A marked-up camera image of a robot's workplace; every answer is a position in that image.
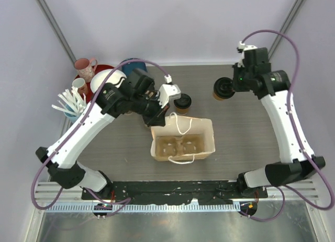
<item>gray table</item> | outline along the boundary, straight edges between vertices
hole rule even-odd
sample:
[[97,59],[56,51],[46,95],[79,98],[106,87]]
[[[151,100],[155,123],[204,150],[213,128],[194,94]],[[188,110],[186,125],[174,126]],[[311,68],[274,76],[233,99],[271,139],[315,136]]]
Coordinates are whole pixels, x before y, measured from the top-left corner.
[[[279,161],[270,119],[253,93],[236,93],[224,101],[213,98],[216,79],[232,77],[230,65],[166,69],[192,98],[187,116],[212,119],[216,152],[189,165],[155,161],[150,155],[151,132],[141,116],[133,113],[104,128],[80,155],[82,164],[102,170],[111,180],[225,180]],[[149,72],[159,87],[162,73],[154,67]]]

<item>red mug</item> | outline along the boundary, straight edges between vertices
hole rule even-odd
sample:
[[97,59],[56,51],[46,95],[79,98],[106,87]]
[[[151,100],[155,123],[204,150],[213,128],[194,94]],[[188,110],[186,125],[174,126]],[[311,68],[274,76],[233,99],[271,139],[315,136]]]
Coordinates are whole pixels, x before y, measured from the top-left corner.
[[78,71],[79,77],[83,78],[86,83],[89,83],[94,77],[97,66],[98,61],[95,58],[91,58],[90,60],[87,58],[80,58],[74,63],[74,67]]

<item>paper bag handle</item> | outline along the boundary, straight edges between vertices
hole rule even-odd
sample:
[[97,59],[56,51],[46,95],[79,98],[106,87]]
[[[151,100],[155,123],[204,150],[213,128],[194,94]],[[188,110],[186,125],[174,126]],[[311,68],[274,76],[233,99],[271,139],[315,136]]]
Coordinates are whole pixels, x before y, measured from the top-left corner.
[[179,134],[180,134],[180,135],[185,135],[185,134],[191,129],[191,127],[192,127],[192,118],[191,118],[191,120],[189,121],[189,127],[188,127],[187,131],[185,131],[185,132],[181,132],[180,129],[179,129],[179,125],[178,125],[178,116],[177,116],[177,113],[176,113],[176,112],[171,112],[171,114],[170,114],[169,117],[171,117],[171,115],[175,115],[175,117],[176,117],[176,125],[177,125],[177,129],[178,129]]
[[172,157],[172,156],[168,157],[168,160],[169,160],[170,162],[173,162],[173,163],[178,164],[178,165],[187,165],[187,164],[191,164],[191,163],[194,162],[194,159],[195,159],[195,155],[194,155],[194,154],[193,154],[193,160],[192,160],[192,161],[186,161],[186,162],[178,162],[178,161],[173,160],[171,157]]

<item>black coffee cup lid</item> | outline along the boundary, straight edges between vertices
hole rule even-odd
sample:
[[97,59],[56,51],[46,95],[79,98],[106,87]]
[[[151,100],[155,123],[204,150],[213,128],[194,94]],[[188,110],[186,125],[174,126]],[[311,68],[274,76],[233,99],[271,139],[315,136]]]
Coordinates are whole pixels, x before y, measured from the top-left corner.
[[187,109],[191,106],[192,100],[188,94],[181,93],[179,99],[173,101],[174,105],[179,109]]

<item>coffee cup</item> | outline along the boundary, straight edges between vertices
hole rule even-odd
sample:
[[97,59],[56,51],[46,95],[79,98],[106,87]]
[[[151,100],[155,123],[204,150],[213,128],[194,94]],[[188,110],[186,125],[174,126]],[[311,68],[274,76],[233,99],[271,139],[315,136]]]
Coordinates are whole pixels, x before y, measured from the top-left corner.
[[179,99],[173,101],[176,107],[176,112],[180,115],[185,115],[189,111],[189,107],[192,104],[191,97],[188,94],[181,93]]

